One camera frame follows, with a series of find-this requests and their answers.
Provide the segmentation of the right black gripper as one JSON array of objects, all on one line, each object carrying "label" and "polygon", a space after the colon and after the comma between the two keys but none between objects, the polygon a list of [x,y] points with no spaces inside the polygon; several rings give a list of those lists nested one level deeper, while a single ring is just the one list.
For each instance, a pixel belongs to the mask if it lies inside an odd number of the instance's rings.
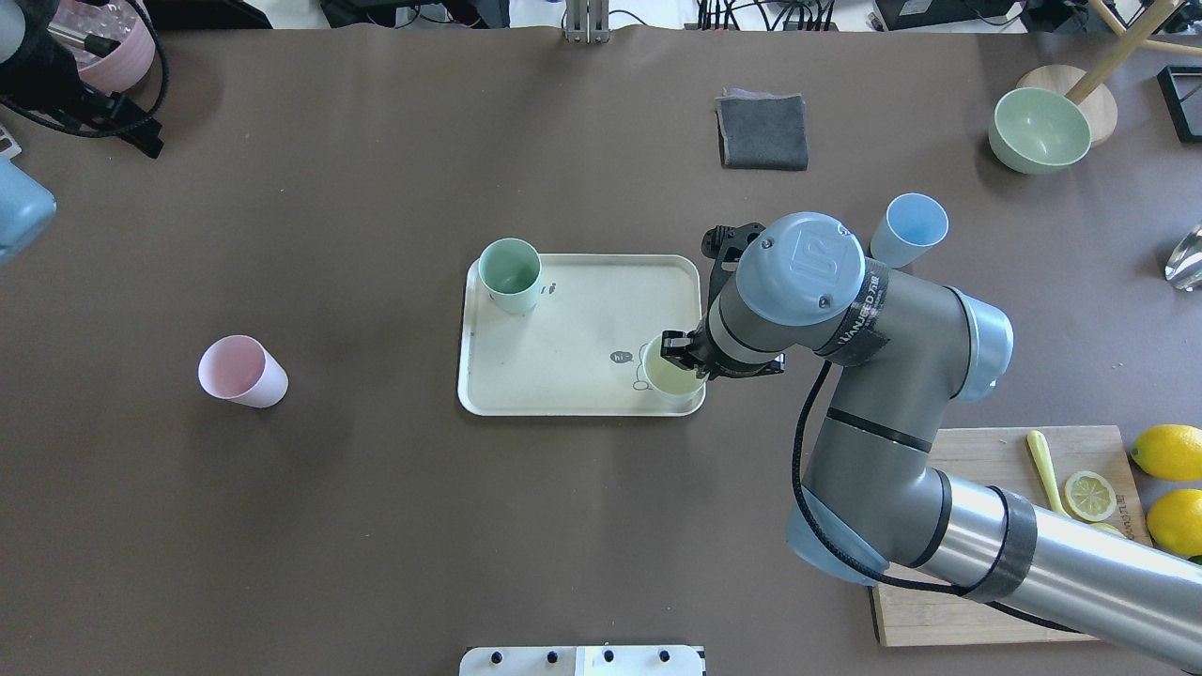
[{"label": "right black gripper", "polygon": [[757,354],[751,362],[727,354],[718,345],[718,338],[710,334],[706,324],[691,332],[664,330],[660,337],[660,356],[679,370],[700,374],[709,380],[718,376],[726,379],[775,376],[785,372],[786,364],[784,354],[778,354],[770,360],[766,360],[763,354]]}]

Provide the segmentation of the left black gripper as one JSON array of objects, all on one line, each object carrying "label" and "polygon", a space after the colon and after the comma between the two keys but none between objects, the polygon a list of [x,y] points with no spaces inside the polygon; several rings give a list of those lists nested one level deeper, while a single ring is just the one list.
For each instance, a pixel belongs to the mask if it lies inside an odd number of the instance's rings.
[{"label": "left black gripper", "polygon": [[166,102],[166,75],[149,109],[121,93],[105,94],[82,81],[76,60],[55,38],[35,38],[2,63],[2,106],[14,115],[60,134],[87,140],[119,138],[160,158],[162,124],[155,114]]}]

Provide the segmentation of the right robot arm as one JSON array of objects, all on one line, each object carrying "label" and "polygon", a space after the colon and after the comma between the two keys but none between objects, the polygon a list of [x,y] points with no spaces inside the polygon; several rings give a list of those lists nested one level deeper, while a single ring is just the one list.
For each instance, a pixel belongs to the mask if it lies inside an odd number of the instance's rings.
[{"label": "right robot arm", "polygon": [[950,403],[983,398],[1008,369],[1000,309],[867,257],[816,210],[714,227],[702,251],[709,306],[696,330],[651,342],[662,358],[710,380],[781,373],[790,346],[825,361],[795,428],[795,555],[855,585],[957,595],[1200,672],[1196,564],[929,463]]}]

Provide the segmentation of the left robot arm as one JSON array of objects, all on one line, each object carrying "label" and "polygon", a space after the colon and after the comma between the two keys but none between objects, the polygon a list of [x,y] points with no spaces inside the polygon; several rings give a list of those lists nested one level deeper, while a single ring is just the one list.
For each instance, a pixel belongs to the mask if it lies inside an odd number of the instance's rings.
[{"label": "left robot arm", "polygon": [[[2,108],[60,134],[87,140],[115,137],[145,158],[162,154],[162,108],[169,85],[169,64],[149,13],[138,1],[129,8],[145,26],[162,64],[160,89],[149,109],[117,91],[102,93],[82,81],[75,57],[53,32],[55,1],[2,2]],[[2,262],[24,253],[56,213],[56,200],[38,180],[2,160]]]}]

